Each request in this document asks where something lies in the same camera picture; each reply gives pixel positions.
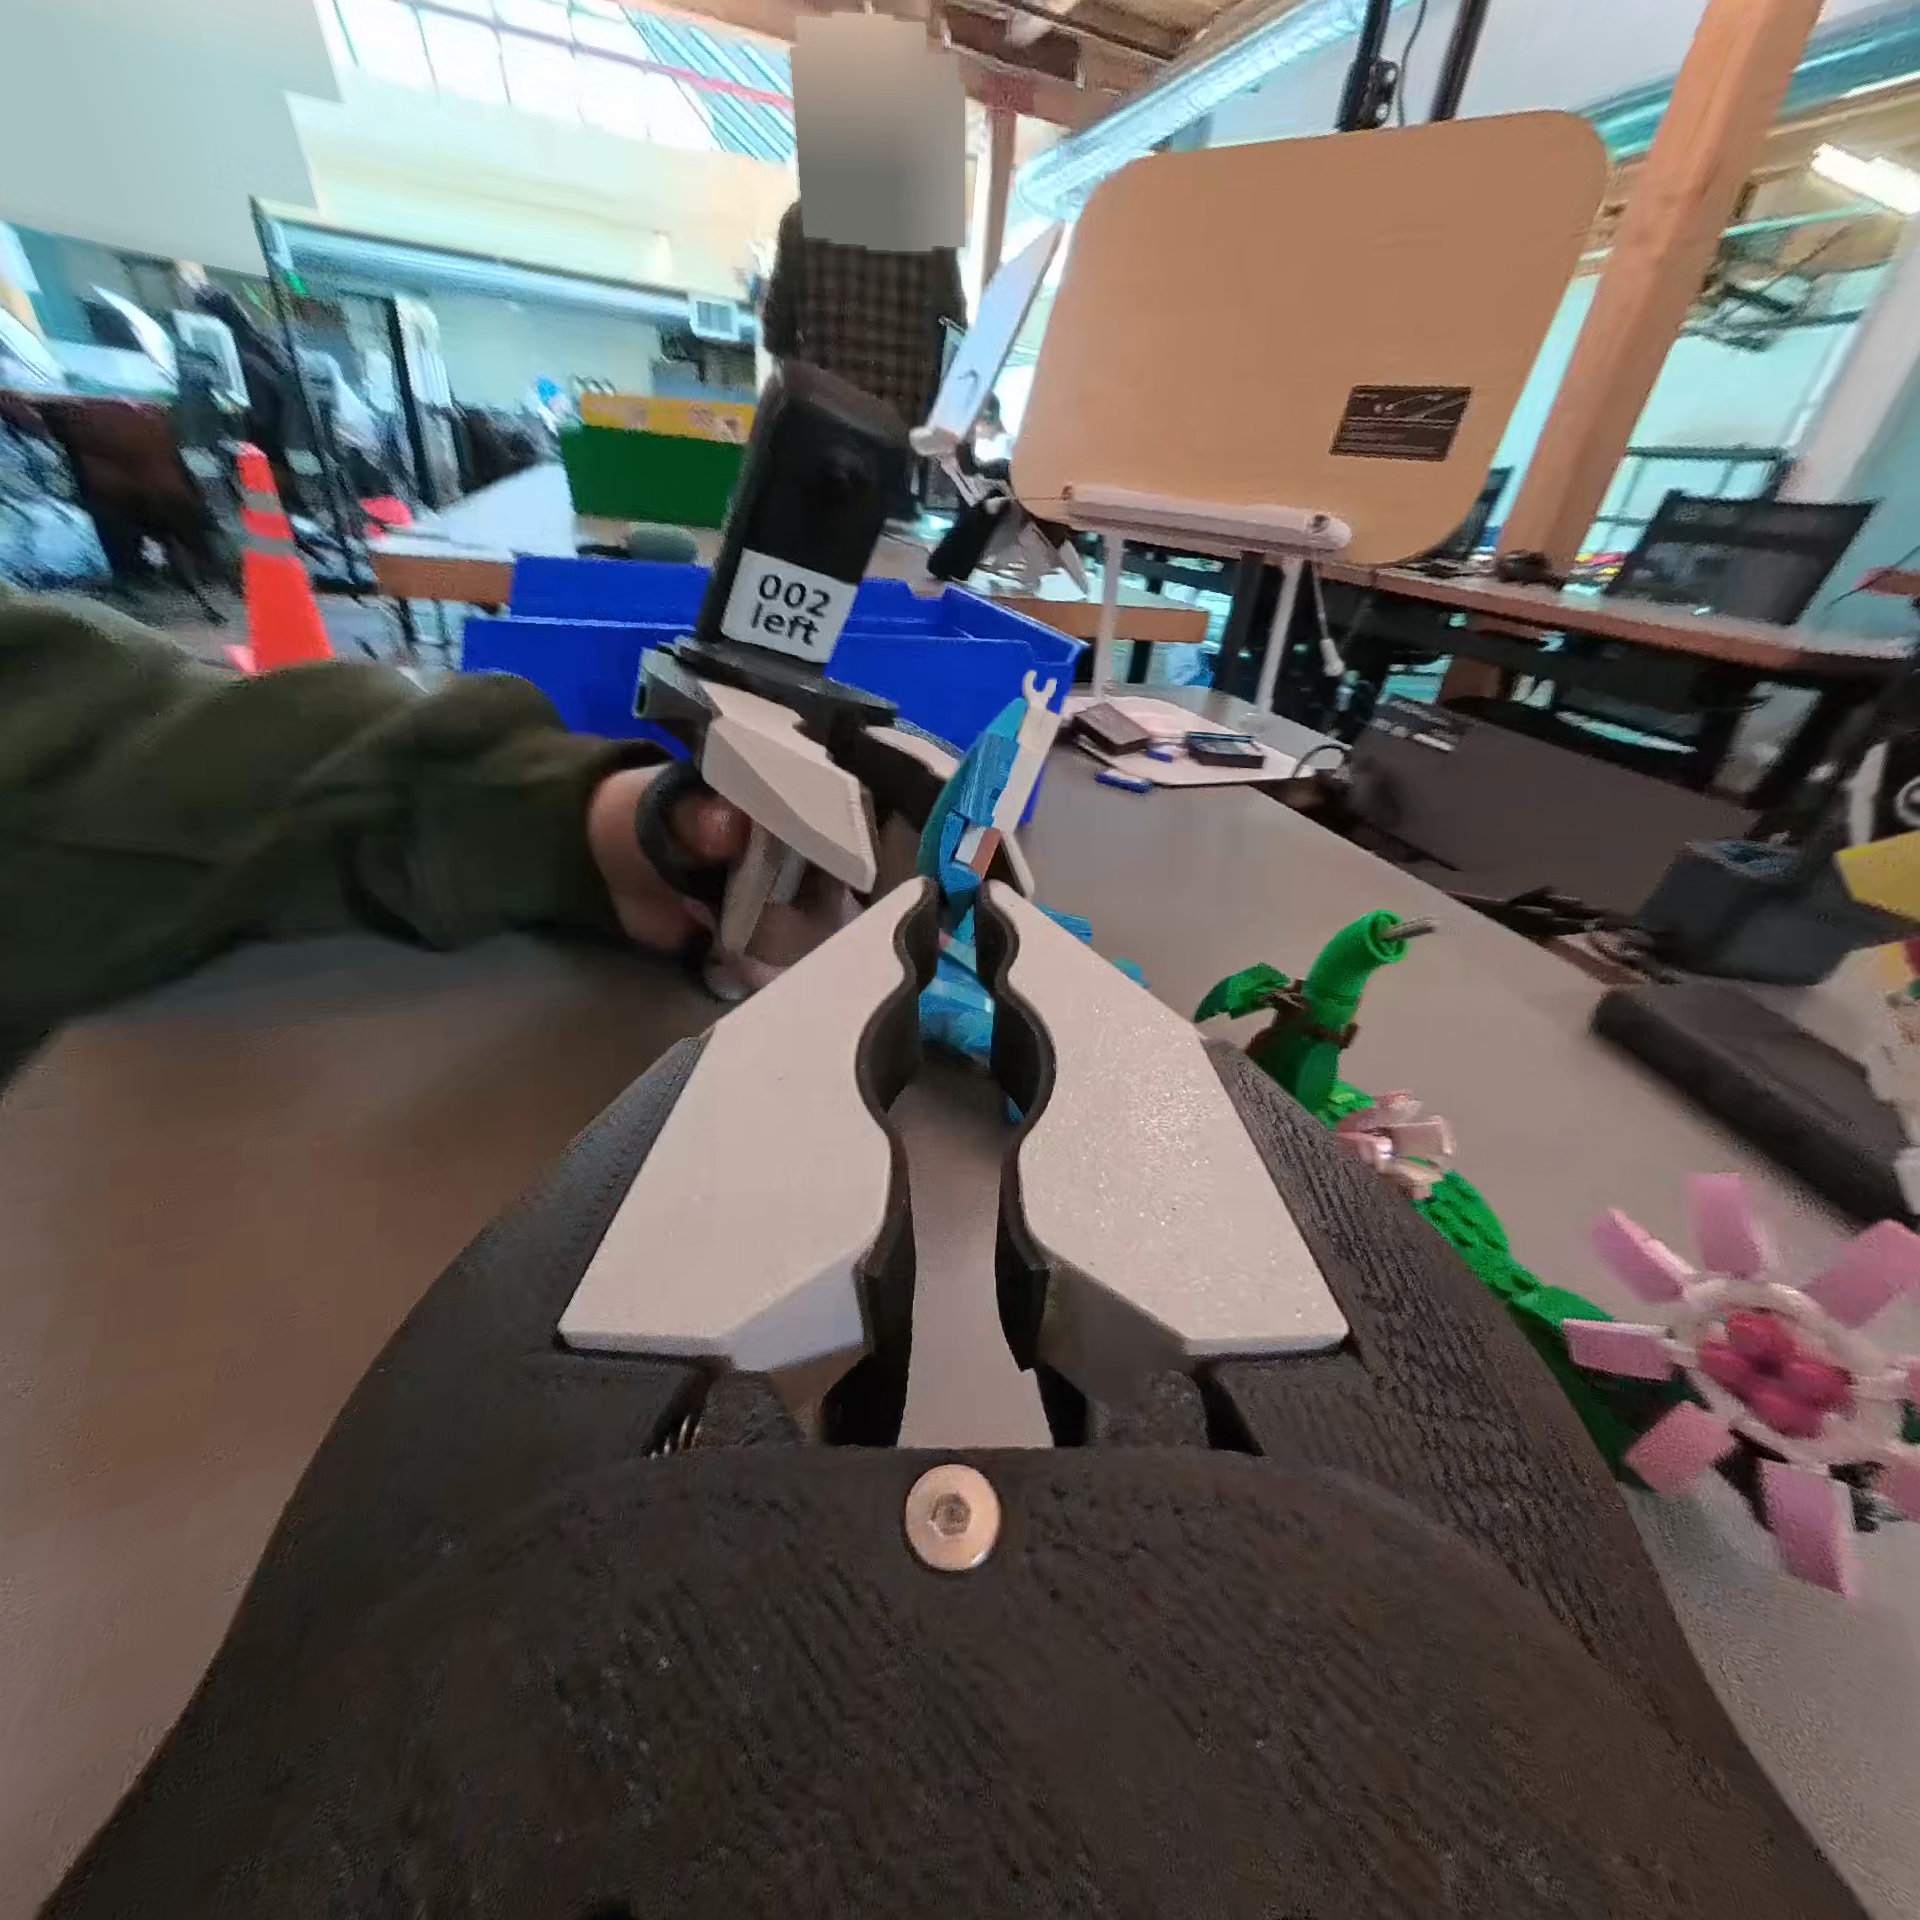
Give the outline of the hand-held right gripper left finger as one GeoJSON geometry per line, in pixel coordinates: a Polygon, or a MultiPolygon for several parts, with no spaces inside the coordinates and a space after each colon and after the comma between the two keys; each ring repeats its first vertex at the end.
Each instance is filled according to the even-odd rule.
{"type": "Polygon", "coordinates": [[[571,1354],[838,1378],[872,1347],[862,1269],[904,1188],[885,1016],[909,1072],[939,892],[899,882],[704,1038],[557,1320],[571,1354]]]}

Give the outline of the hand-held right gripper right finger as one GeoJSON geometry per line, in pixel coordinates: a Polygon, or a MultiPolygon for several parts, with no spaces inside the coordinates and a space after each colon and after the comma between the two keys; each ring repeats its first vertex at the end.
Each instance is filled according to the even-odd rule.
{"type": "Polygon", "coordinates": [[[1351,1325],[1194,1027],[1010,885],[976,898],[1015,1112],[997,1293],[1031,1373],[1205,1373],[1351,1325]]]}

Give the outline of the blue lego flower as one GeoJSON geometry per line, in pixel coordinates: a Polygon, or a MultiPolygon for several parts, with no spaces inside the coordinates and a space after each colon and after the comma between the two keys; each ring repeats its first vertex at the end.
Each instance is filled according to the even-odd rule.
{"type": "Polygon", "coordinates": [[[946,778],[918,832],[915,872],[939,887],[943,926],[928,986],[914,997],[912,1036],[991,1070],[998,1004],[976,960],[976,898],[994,860],[1013,856],[1013,818],[1032,797],[1058,716],[1055,683],[1024,676],[1018,694],[978,733],[946,778]]]}

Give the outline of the green lego plant pink flowers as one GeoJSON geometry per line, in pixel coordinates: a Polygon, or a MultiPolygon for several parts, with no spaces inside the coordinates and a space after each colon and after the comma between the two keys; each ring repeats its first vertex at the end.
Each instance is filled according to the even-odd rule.
{"type": "Polygon", "coordinates": [[[1875,1336],[1914,1293],[1914,1231],[1873,1222],[1798,1279],[1736,1175],[1698,1173],[1689,1252],[1618,1210],[1591,1229],[1600,1264],[1649,1320],[1541,1279],[1457,1171],[1448,1122],[1341,1070],[1374,975],[1429,932],[1425,918],[1375,910],[1338,928],[1303,975],[1267,964],[1223,975],[1192,1020],[1265,1016],[1245,1044],[1253,1066],[1463,1260],[1618,1482],[1679,1499],[1721,1477],[1782,1572],[1855,1595],[1858,1539],[1917,1512],[1914,1355],[1875,1336]]]}

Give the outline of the person's left forearm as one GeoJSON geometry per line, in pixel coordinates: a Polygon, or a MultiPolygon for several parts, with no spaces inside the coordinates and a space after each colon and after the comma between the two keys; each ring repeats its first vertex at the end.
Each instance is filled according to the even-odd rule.
{"type": "Polygon", "coordinates": [[[522,679],[238,679],[105,606],[3,589],[3,1076],[239,944],[630,940],[585,826],[648,759],[565,730],[522,679]]]}

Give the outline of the person's left hand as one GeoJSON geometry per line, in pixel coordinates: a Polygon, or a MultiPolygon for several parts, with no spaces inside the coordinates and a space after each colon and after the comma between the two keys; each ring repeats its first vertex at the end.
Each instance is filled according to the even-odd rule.
{"type": "Polygon", "coordinates": [[[746,947],[726,948],[720,901],[749,860],[754,823],[679,760],[611,772],[591,790],[585,828],[616,923],[721,1004],[754,997],[863,910],[841,880],[803,868],[787,895],[768,898],[746,947]]]}

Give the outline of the blue plastic bin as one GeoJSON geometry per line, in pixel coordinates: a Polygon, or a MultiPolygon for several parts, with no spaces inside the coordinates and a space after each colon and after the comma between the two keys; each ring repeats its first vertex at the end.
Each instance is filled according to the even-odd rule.
{"type": "MultiPolygon", "coordinates": [[[[702,565],[521,557],[504,614],[465,618],[461,671],[531,683],[573,733],[646,741],[681,759],[671,733],[639,719],[639,660],[693,630],[706,586],[702,565]]],[[[1051,683],[1059,708],[1081,654],[1081,640],[991,598],[871,579],[827,669],[959,755],[1025,676],[1051,683]]]]}

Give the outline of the black white tool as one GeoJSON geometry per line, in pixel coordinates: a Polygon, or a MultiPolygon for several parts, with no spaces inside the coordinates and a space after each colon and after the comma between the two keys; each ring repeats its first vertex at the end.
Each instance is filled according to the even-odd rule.
{"type": "Polygon", "coordinates": [[[1073,530],[1035,516],[1002,490],[961,504],[933,546],[926,571],[943,586],[965,586],[982,571],[989,583],[1021,595],[1040,595],[1046,579],[1062,573],[1073,592],[1088,595],[1088,567],[1073,530]]]}

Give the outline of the green plastic bin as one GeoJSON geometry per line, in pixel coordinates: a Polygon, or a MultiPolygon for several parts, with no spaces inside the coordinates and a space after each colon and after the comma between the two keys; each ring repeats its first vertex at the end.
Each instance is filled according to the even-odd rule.
{"type": "Polygon", "coordinates": [[[581,519],[726,525],[745,446],[573,422],[560,430],[567,496],[581,519]]]}

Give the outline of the light wooden panel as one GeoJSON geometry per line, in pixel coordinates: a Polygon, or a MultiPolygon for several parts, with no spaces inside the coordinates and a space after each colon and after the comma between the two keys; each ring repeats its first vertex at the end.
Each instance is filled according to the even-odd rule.
{"type": "Polygon", "coordinates": [[[1127,162],[1071,223],[1013,490],[1272,503],[1358,567],[1467,519],[1608,175],[1569,112],[1127,162]]]}
{"type": "Polygon", "coordinates": [[[920,459],[943,462],[970,440],[1065,236],[1065,221],[1046,223],[987,282],[928,419],[906,435],[912,453],[920,459]]]}

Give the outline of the white panel stand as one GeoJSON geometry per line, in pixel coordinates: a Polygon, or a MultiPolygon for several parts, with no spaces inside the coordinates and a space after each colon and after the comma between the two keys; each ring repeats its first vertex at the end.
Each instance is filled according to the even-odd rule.
{"type": "Polygon", "coordinates": [[[1265,623],[1253,707],[1274,711],[1281,662],[1288,652],[1288,623],[1303,583],[1338,559],[1352,528],[1329,512],[1281,508],[1274,503],[1231,504],[1227,501],[1165,496],[1129,486],[1067,486],[1054,519],[1073,533],[1102,542],[1102,588],[1093,640],[1093,686],[1113,682],[1120,622],[1120,565],[1127,543],[1155,543],[1207,550],[1237,559],[1241,571],[1280,571],[1277,602],[1265,623]]]}

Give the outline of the black equipment case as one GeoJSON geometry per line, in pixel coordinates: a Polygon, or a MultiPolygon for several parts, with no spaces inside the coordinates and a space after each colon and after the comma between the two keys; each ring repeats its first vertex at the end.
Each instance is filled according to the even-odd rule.
{"type": "Polygon", "coordinates": [[[1455,895],[1544,890],[1629,914],[1685,846],[1750,834],[1755,811],[1557,743],[1385,699],[1338,765],[1355,821],[1455,895]]]}

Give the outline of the orange traffic cone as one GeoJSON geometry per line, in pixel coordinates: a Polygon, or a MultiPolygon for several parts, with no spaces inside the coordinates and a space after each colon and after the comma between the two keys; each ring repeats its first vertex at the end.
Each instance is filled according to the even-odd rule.
{"type": "Polygon", "coordinates": [[[266,454],[235,446],[242,523],[242,588],[247,638],[226,646],[229,662],[253,679],[291,666],[333,659],[318,597],[309,583],[295,525],[280,504],[266,454]]]}

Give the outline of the black power bank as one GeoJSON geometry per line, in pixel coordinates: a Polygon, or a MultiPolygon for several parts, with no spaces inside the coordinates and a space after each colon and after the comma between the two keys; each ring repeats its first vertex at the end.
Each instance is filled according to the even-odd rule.
{"type": "Polygon", "coordinates": [[[1914,1224],[1899,1175],[1909,1138],[1893,1103],[1858,1060],[1739,988],[1613,988],[1591,1031],[1854,1222],[1914,1224]]]}

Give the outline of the dark grey charger box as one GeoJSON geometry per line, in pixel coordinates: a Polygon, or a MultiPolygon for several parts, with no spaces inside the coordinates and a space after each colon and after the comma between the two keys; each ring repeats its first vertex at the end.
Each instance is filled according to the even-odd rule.
{"type": "Polygon", "coordinates": [[[1803,990],[1848,952],[1912,936],[1917,922],[1855,901],[1830,850],[1704,842],[1670,861],[1634,930],[1670,968],[1803,990]]]}

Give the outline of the black boom pole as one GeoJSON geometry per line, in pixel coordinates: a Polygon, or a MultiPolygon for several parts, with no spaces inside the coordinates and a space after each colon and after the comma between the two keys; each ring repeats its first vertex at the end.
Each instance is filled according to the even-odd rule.
{"type": "MultiPolygon", "coordinates": [[[[1413,16],[1397,47],[1386,46],[1390,20],[1402,5],[1366,3],[1360,32],[1335,108],[1335,132],[1363,132],[1405,123],[1405,83],[1423,34],[1430,3],[1409,5],[1413,16]]],[[[1443,52],[1435,69],[1425,123],[1457,116],[1464,90],[1493,12],[1489,3],[1455,3],[1443,52]]]]}

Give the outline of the black sign board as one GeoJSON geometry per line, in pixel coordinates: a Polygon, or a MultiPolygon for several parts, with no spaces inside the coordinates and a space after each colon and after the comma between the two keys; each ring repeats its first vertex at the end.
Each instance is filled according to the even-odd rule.
{"type": "Polygon", "coordinates": [[[1875,508],[1670,490],[1601,597],[1789,627],[1875,508]]]}

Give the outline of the wooden beam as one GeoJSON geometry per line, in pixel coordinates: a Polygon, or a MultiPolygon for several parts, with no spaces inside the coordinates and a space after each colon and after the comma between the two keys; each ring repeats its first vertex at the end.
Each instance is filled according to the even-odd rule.
{"type": "Polygon", "coordinates": [[[1782,106],[1819,3],[1712,3],[1674,74],[1499,550],[1571,563],[1782,106]]]}

